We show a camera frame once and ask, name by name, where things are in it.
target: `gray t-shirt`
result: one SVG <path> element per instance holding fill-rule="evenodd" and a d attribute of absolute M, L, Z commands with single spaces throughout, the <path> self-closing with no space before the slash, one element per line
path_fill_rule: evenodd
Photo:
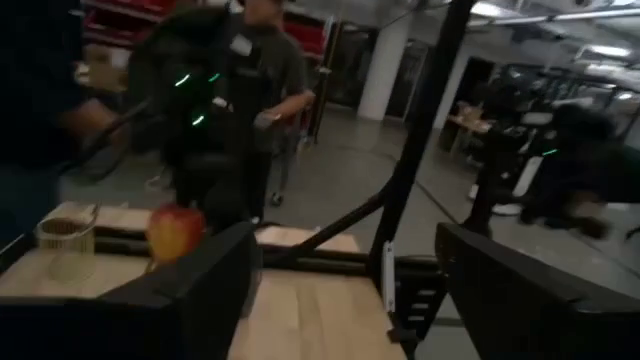
<path fill-rule="evenodd" d="M 273 80 L 275 89 L 266 107 L 278 105 L 287 96 L 302 94 L 308 89 L 306 62 L 298 41 L 282 31 L 266 31 L 250 36 L 250 41 L 260 48 L 260 69 Z M 271 152 L 282 122 L 254 132 L 254 149 Z"/>

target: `wooden tabletop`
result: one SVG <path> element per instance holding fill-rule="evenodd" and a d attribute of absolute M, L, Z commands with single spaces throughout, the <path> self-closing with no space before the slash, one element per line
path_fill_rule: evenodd
<path fill-rule="evenodd" d="M 77 209 L 76 205 L 67 203 L 56 211 Z M 148 220 L 147 210 L 104 207 L 98 224 L 140 231 L 146 228 Z M 272 227 L 258 233 L 257 238 L 260 243 L 291 246 L 312 234 L 308 230 Z M 355 238 L 350 235 L 338 235 L 322 248 L 360 251 Z M 34 261 L 36 258 L 31 255 L 24 259 Z M 100 267 L 117 265 L 113 260 L 102 261 Z M 143 273 L 144 262 L 138 264 L 135 259 L 131 260 L 134 263 L 119 267 L 118 280 L 108 282 L 111 286 L 118 286 Z M 27 285 L 28 281 L 24 279 L 34 281 L 32 275 L 18 274 L 20 269 L 37 268 L 27 265 L 19 262 L 0 277 L 0 295 L 9 295 L 18 288 L 22 289 L 21 295 L 26 295 L 24 289 L 42 291 L 40 283 Z M 130 276 L 122 274 L 124 268 L 131 269 Z M 62 291 L 52 287 L 50 282 L 46 280 L 47 295 L 53 295 L 52 291 Z M 107 281 L 101 279 L 100 283 L 104 285 Z M 76 292 L 64 289 L 61 295 L 96 296 L 99 295 L 97 292 L 93 288 L 88 291 L 87 286 L 83 286 Z M 406 359 L 400 345 L 389 342 L 386 332 L 390 328 L 382 300 L 367 278 L 265 269 L 251 315 L 238 324 L 229 359 Z"/>
<path fill-rule="evenodd" d="M 486 134 L 491 128 L 491 125 L 484 120 L 465 120 L 456 115 L 447 116 L 447 120 L 479 134 Z"/>

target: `apple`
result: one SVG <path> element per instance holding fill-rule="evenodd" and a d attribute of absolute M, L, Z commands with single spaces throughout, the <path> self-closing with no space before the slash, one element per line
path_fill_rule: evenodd
<path fill-rule="evenodd" d="M 154 260 L 162 264 L 193 250 L 204 231 L 205 220 L 200 211 L 169 204 L 153 211 L 146 235 Z"/>

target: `metal bar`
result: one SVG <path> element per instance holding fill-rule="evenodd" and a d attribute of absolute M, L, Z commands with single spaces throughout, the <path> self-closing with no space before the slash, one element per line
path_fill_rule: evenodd
<path fill-rule="evenodd" d="M 622 133 L 620 134 L 620 140 L 622 143 L 624 143 L 627 140 L 627 136 L 629 136 L 629 133 L 633 128 L 633 125 L 636 123 L 636 121 L 638 121 L 638 117 L 640 117 L 640 104 L 638 104 L 636 111 L 634 111 L 633 115 L 631 115 L 631 120 L 629 121 L 627 126 L 624 128 L 624 131 L 622 131 Z"/>
<path fill-rule="evenodd" d="M 282 254 L 291 249 L 290 246 L 284 245 L 273 245 L 273 244 L 259 244 L 260 249 L 264 254 Z M 365 264 L 367 262 L 367 254 L 366 253 L 353 253 L 353 252 L 342 252 L 342 251 L 333 251 L 333 250 L 321 250 L 315 249 L 310 254 L 306 255 L 305 258 L 309 259 L 321 259 L 321 260 L 337 260 L 337 261 L 350 261 L 350 262 L 358 262 Z"/>
<path fill-rule="evenodd" d="M 97 253 L 151 257 L 149 244 L 138 240 L 96 238 L 95 250 Z"/>
<path fill-rule="evenodd" d="M 288 262 L 298 257 L 306 256 L 312 253 L 313 250 L 318 246 L 324 244 L 334 236 L 350 228 L 353 224 L 359 222 L 360 220 L 380 209 L 384 204 L 387 188 L 388 186 L 385 185 L 385 187 L 380 192 L 375 194 L 364 204 L 360 205 L 359 207 L 344 215 L 340 219 L 334 221 L 333 223 L 327 225 L 325 228 L 318 231 L 316 234 L 314 234 L 304 242 L 296 246 L 292 246 L 291 249 L 285 254 L 276 255 L 274 258 L 269 259 L 269 261 Z"/>
<path fill-rule="evenodd" d="M 493 206 L 496 204 L 494 192 L 502 180 L 499 164 L 503 160 L 499 158 L 499 150 L 494 145 L 499 139 L 492 139 L 490 136 L 491 133 L 488 133 L 485 149 L 489 156 L 485 158 L 485 164 L 478 175 L 478 193 L 469 217 L 462 222 L 465 229 L 487 238 L 491 238 L 492 235 L 489 222 L 493 216 Z"/>
<path fill-rule="evenodd" d="M 457 0 L 451 2 L 449 6 L 440 29 L 440 37 L 434 48 L 432 65 L 419 92 L 423 101 L 420 101 L 416 107 L 416 121 L 412 124 L 400 160 L 389 180 L 384 211 L 367 264 L 369 275 L 378 289 L 380 289 L 382 249 L 385 242 L 393 241 L 398 230 L 449 75 L 464 39 L 465 24 L 469 20 L 473 3 L 473 0 Z"/>
<path fill-rule="evenodd" d="M 322 274 L 333 274 L 343 276 L 361 276 L 368 278 L 366 265 L 358 262 L 347 261 L 327 261 L 321 259 L 295 259 L 289 262 L 268 262 L 265 261 L 265 267 L 270 269 L 294 270 L 315 272 Z"/>
<path fill-rule="evenodd" d="M 321 64 L 323 67 L 331 69 L 331 66 L 333 65 L 334 54 L 337 51 L 336 44 L 340 37 L 340 33 L 342 33 L 343 26 L 344 24 L 341 19 L 331 26 L 331 33 L 329 34 L 328 40 L 328 42 L 331 43 L 331 48 L 329 49 L 328 54 L 325 53 L 325 57 Z M 310 137 L 313 137 L 314 144 L 318 143 L 318 133 L 320 132 L 320 125 L 324 115 L 324 107 L 327 102 L 327 91 L 329 89 L 329 78 L 331 77 L 331 73 L 320 73 L 319 76 L 321 79 L 318 87 L 320 94 L 318 94 L 318 101 L 314 102 L 314 111 L 312 111 L 312 119 L 308 134 Z"/>
<path fill-rule="evenodd" d="M 147 241 L 147 237 L 144 231 L 127 231 L 102 226 L 96 226 L 93 231 L 96 238 L 108 237 L 125 240 Z"/>
<path fill-rule="evenodd" d="M 623 10 L 604 10 L 604 11 L 586 11 L 579 13 L 548 15 L 548 16 L 523 16 L 497 20 L 473 20 L 469 21 L 468 27 L 481 26 L 507 26 L 507 25 L 524 25 L 536 24 L 544 22 L 560 22 L 560 21 L 581 21 L 592 19 L 614 19 L 621 17 L 633 17 L 640 15 L 640 9 L 623 9 Z"/>

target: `white pillar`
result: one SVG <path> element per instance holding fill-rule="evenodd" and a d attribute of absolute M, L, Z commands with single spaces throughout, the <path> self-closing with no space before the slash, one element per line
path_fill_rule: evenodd
<path fill-rule="evenodd" d="M 458 86 L 460 85 L 462 75 L 464 74 L 464 70 L 467 68 L 468 62 L 468 48 L 463 44 L 460 50 L 458 50 L 458 55 L 453 62 L 451 75 L 449 75 L 447 87 L 444 90 L 444 94 L 442 94 L 442 101 L 440 101 L 438 113 L 436 114 L 436 119 L 433 122 L 433 127 L 436 129 L 442 129 L 445 120 L 447 120 L 447 115 L 449 115 L 449 110 L 451 110 L 451 105 L 453 105 L 453 100 L 458 92 Z"/>
<path fill-rule="evenodd" d="M 411 30 L 411 20 L 413 15 L 409 14 L 380 30 L 360 98 L 358 117 L 378 121 L 384 118 Z"/>

